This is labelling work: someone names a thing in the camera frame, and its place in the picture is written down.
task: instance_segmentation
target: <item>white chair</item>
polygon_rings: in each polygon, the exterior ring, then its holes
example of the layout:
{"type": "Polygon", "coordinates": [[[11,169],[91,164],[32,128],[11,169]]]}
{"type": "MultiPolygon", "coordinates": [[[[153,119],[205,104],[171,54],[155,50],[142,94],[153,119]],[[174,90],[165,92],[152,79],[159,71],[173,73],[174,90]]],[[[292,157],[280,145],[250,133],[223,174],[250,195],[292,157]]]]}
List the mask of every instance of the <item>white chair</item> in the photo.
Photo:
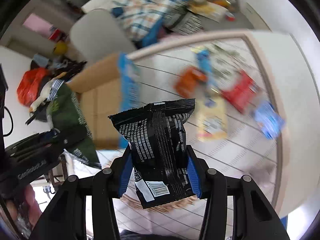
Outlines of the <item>white chair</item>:
{"type": "Polygon", "coordinates": [[[70,30],[70,40],[89,64],[113,52],[136,50],[116,19],[104,9],[90,11],[78,20],[70,30]]]}

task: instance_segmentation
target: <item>barcode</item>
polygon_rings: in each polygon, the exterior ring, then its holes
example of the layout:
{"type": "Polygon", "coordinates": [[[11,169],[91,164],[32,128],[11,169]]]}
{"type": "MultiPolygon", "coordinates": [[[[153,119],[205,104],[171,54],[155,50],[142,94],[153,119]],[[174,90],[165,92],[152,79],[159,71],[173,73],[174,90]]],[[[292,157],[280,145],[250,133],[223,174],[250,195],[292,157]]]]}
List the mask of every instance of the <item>barcode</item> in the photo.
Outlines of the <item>barcode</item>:
{"type": "Polygon", "coordinates": [[[146,184],[155,197],[170,194],[168,187],[162,181],[146,181],[146,184]]]}

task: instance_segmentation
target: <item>black cable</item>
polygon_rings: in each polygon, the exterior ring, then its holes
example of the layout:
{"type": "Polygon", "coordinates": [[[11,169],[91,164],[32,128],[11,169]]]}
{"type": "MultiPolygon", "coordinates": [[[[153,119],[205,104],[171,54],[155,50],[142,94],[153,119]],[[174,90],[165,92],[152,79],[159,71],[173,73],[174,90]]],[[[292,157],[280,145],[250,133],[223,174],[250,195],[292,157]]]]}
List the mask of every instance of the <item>black cable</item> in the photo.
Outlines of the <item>black cable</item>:
{"type": "Polygon", "coordinates": [[[13,119],[12,119],[12,115],[11,115],[9,109],[8,109],[6,106],[4,107],[4,109],[7,110],[8,114],[9,114],[9,116],[10,116],[10,119],[11,119],[11,130],[10,130],[10,132],[8,132],[7,134],[4,134],[4,135],[3,135],[3,137],[7,137],[7,136],[9,136],[10,134],[12,134],[12,131],[13,131],[13,119]]]}

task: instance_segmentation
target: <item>yellow package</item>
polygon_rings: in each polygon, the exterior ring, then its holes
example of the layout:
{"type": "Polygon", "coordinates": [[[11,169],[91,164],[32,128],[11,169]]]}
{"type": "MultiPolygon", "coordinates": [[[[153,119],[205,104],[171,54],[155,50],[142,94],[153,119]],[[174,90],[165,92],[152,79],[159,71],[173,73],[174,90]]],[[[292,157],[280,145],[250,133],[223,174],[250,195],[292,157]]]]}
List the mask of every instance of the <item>yellow package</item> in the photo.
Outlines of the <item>yellow package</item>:
{"type": "Polygon", "coordinates": [[[198,139],[209,141],[227,137],[225,102],[220,96],[204,98],[197,102],[198,139]]]}

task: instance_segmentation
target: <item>red package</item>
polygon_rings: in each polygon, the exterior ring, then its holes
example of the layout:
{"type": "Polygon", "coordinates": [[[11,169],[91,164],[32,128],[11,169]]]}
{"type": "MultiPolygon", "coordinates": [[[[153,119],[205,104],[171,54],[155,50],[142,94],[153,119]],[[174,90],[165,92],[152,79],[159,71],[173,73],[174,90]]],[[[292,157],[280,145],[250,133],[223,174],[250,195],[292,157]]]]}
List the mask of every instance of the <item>red package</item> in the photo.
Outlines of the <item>red package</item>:
{"type": "Polygon", "coordinates": [[[31,106],[37,99],[39,85],[49,72],[45,68],[35,68],[25,72],[17,88],[18,100],[24,106],[31,106]]]}
{"type": "Polygon", "coordinates": [[[244,113],[248,104],[255,98],[260,88],[247,75],[244,70],[240,71],[240,77],[231,90],[221,90],[222,96],[232,104],[240,113],[244,113]]]}

